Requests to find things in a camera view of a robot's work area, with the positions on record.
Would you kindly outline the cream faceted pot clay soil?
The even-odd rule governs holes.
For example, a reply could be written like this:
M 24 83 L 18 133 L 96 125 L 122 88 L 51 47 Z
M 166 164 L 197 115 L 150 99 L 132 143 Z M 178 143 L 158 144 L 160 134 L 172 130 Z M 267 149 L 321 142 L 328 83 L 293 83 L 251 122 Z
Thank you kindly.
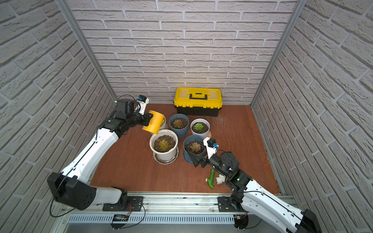
M 164 119 L 163 119 L 163 121 L 162 121 L 162 124 L 161 124 L 159 130 L 164 130 L 164 129 L 168 129 L 168 125 L 167 125 L 166 117 L 164 117 Z

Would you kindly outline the white pipe elbow fitting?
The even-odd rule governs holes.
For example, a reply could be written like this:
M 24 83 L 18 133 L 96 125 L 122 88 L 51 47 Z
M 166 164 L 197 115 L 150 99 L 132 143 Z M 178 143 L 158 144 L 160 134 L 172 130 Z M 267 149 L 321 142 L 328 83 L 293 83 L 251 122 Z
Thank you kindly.
M 216 178 L 215 178 L 215 181 L 216 181 L 216 184 L 217 185 L 220 185 L 220 184 L 223 184 L 225 183 L 225 180 L 226 180 L 226 177 L 223 176 L 223 175 L 218 175 Z

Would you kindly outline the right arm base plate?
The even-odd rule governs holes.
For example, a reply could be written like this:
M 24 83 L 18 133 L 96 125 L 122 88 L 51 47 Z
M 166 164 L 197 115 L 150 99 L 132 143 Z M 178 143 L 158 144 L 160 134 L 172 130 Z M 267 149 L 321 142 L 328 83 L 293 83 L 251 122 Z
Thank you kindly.
M 217 197 L 219 212 L 245 212 L 241 204 L 231 197 Z

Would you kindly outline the blue-grey plant pot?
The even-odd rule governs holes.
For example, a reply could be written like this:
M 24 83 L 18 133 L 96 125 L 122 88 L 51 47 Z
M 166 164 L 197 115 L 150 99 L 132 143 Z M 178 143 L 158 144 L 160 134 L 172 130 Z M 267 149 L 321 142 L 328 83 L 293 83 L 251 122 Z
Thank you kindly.
M 174 114 L 169 120 L 169 125 L 177 137 L 184 137 L 188 132 L 189 119 L 184 114 Z
M 197 158 L 202 158 L 207 155 L 206 148 L 203 144 L 203 138 L 197 135 L 191 135 L 187 137 L 183 142 L 183 148 L 183 157 L 189 164 L 193 164 L 190 153 L 196 155 Z

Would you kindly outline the large white round pot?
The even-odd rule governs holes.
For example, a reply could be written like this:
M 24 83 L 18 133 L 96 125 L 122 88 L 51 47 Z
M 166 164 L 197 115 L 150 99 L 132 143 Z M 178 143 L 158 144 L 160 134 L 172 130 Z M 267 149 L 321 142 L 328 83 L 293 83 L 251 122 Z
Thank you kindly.
M 170 164 L 178 157 L 178 137 L 171 130 L 160 130 L 149 141 L 153 157 L 159 164 Z

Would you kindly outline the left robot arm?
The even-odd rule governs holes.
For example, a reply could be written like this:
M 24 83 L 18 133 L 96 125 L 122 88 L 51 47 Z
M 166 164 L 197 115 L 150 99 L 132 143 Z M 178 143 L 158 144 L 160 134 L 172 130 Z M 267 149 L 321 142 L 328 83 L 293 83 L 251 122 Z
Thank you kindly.
M 89 185 L 90 175 L 105 153 L 131 127 L 149 126 L 153 115 L 147 113 L 149 99 L 140 95 L 136 100 L 118 100 L 116 109 L 98 126 L 93 139 L 60 173 L 53 172 L 47 183 L 53 201 L 78 210 L 91 205 L 126 206 L 125 190 Z

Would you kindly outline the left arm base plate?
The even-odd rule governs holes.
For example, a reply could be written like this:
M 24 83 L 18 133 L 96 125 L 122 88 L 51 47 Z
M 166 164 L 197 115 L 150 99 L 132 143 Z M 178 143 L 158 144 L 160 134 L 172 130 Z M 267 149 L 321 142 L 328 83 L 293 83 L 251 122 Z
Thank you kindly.
M 140 212 L 142 210 L 143 196 L 125 196 L 121 198 L 116 204 L 104 204 L 103 211 L 107 212 L 119 212 L 119 211 L 130 211 Z

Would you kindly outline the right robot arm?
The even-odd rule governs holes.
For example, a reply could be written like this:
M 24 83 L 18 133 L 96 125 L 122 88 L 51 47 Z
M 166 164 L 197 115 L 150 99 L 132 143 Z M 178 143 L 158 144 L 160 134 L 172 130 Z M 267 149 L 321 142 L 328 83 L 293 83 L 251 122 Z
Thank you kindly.
M 208 158 L 188 154 L 195 167 L 210 165 L 225 177 L 226 185 L 232 190 L 228 203 L 235 211 L 249 212 L 263 219 L 282 233 L 321 233 L 316 214 L 311 210 L 302 211 L 270 193 L 251 176 L 239 168 L 239 162 L 232 152 Z

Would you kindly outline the small white ribbed pot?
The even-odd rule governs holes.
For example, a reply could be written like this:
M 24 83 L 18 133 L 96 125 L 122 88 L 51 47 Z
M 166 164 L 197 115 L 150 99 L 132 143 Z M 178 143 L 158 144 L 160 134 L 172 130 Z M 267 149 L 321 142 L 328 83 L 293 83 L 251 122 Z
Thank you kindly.
M 191 123 L 191 131 L 193 135 L 202 137 L 211 137 L 210 124 L 206 119 L 197 118 Z

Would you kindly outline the yellow watering can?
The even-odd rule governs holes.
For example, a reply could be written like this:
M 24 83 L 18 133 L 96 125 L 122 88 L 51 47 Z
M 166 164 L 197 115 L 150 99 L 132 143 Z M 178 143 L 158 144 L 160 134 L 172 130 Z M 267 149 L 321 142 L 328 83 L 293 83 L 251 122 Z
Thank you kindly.
M 149 114 L 152 115 L 148 126 L 143 126 L 142 129 L 145 131 L 148 131 L 152 134 L 158 134 L 160 127 L 162 126 L 164 122 L 165 116 L 159 112 L 150 110 Z

